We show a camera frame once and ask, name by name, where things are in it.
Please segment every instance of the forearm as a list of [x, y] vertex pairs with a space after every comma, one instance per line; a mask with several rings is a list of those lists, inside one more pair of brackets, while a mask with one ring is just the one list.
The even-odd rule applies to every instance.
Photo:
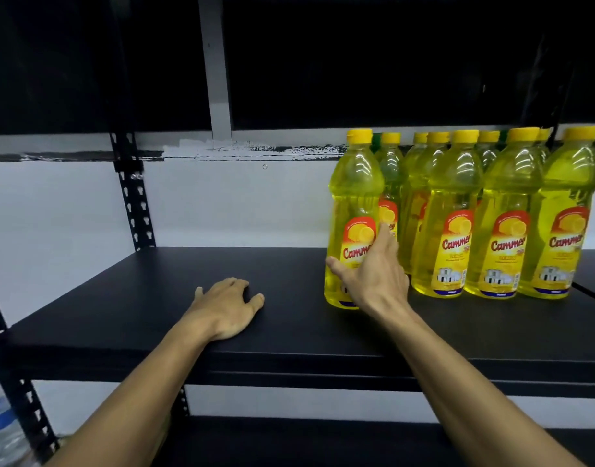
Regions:
[[210, 335], [173, 328], [83, 424], [48, 467], [144, 467], [180, 387]]
[[387, 322], [436, 416], [476, 466], [581, 466], [416, 314]]

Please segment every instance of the lower shelf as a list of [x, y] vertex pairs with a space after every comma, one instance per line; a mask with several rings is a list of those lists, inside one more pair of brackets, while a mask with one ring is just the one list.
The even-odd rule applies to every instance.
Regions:
[[[595, 467], [595, 430], [549, 430]], [[463, 466], [437, 424], [191, 417], [174, 425], [153, 467]]]

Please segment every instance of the person's left arm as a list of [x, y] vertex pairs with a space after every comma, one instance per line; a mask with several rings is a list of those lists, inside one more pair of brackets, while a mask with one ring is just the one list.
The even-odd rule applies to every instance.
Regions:
[[243, 301], [247, 285], [228, 278], [207, 293], [198, 287], [183, 318], [47, 467], [148, 466], [172, 403], [202, 350], [210, 341], [240, 333], [261, 309], [262, 294]]

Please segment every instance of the white wall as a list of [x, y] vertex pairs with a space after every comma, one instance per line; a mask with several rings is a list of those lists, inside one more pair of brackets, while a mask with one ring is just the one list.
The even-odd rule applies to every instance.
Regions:
[[[162, 246], [325, 246], [333, 161], [146, 163]], [[586, 248], [595, 248], [595, 201]], [[133, 251], [111, 163], [0, 163], [0, 307], [13, 324]], [[114, 384], [40, 382], [57, 433], [73, 432]], [[188, 387], [199, 415], [433, 422], [421, 393]], [[515, 401], [544, 426], [595, 427], [595, 400]]]

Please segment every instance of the hand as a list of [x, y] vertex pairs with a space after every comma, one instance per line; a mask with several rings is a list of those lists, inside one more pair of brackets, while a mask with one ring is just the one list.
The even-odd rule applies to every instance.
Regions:
[[379, 227], [378, 236], [357, 269], [328, 257], [325, 263], [343, 281], [359, 308], [385, 326], [399, 313], [414, 313], [408, 304], [410, 281], [397, 261], [399, 245], [387, 225]]
[[217, 282], [206, 293], [198, 287], [192, 305], [177, 326], [185, 333], [202, 327], [209, 331], [210, 341], [236, 336], [246, 329], [265, 303], [262, 293], [254, 295], [248, 303], [243, 301], [243, 291], [248, 285], [246, 280], [227, 278]]

